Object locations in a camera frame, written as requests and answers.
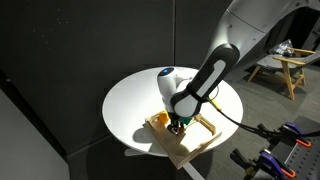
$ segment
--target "clamp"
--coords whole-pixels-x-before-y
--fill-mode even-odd
[[[305,138],[301,137],[302,131],[299,127],[291,122],[286,122],[279,128],[280,132],[285,133],[288,137],[294,137],[295,142],[304,146],[304,147],[311,147],[311,142],[306,140]]]
[[[296,176],[295,171],[281,163],[267,149],[260,152],[258,160],[247,160],[238,149],[235,149],[230,156],[231,159],[245,169],[245,179],[253,178],[259,169],[265,171],[274,178],[278,177],[284,179],[285,177],[294,178]]]

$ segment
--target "cable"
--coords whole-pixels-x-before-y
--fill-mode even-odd
[[[275,132],[275,131],[268,131],[268,130],[258,129],[258,128],[254,128],[254,127],[251,127],[251,126],[248,126],[248,125],[245,125],[245,124],[238,123],[235,120],[233,120],[232,118],[230,118],[229,116],[227,116],[226,114],[224,114],[220,109],[218,109],[216,107],[216,105],[211,101],[211,99],[209,97],[207,97],[207,100],[225,118],[227,118],[229,121],[231,121],[232,123],[236,124],[237,126],[239,126],[240,128],[242,128],[242,129],[244,129],[244,130],[246,130],[248,132],[257,134],[259,136],[273,136],[273,137],[278,137],[278,138],[288,138],[288,134],[284,134],[282,132]],[[314,137],[314,136],[320,136],[320,130],[300,135],[300,137]]]
[[[219,94],[219,85],[216,87],[217,88],[217,93],[216,93],[216,95],[213,97],[213,98],[211,98],[211,99],[215,99],[217,96],[218,96],[218,94]]]

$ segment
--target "round white table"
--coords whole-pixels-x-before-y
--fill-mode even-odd
[[[122,143],[141,153],[167,156],[165,150],[147,127],[145,118],[162,110],[164,105],[158,89],[157,75],[165,67],[152,68],[137,72],[117,83],[107,94],[103,102],[102,114],[110,132]],[[192,77],[196,69],[175,67]],[[222,111],[237,122],[241,122],[243,107],[236,91],[225,81],[210,94],[215,97]],[[201,106],[200,114],[220,128],[222,134],[204,151],[208,151],[226,141],[238,126],[223,117],[209,103]]]

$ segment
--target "wooden frame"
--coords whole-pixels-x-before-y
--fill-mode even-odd
[[[167,152],[170,160],[177,169],[180,169],[185,163],[195,158],[222,133],[220,129],[211,124],[202,115],[198,114],[192,118],[190,124],[185,128],[185,134],[177,136],[169,132],[166,125],[158,121],[159,115],[160,112],[146,118],[145,125]],[[190,128],[193,127],[201,128],[200,126],[202,126],[206,132],[203,130],[200,132],[195,131],[195,129],[190,130]]]
[[[297,49],[297,48],[288,48],[288,49],[294,51],[295,57],[301,57],[302,54],[310,55],[310,54],[316,53],[314,51],[309,51],[309,50],[304,50],[304,49]]]

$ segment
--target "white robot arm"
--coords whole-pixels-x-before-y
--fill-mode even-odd
[[[318,0],[234,0],[213,34],[204,63],[183,91],[177,92],[178,86],[189,77],[181,77],[173,67],[159,73],[158,86],[171,121],[198,114],[201,104],[234,65],[279,20],[306,6],[320,10]]]

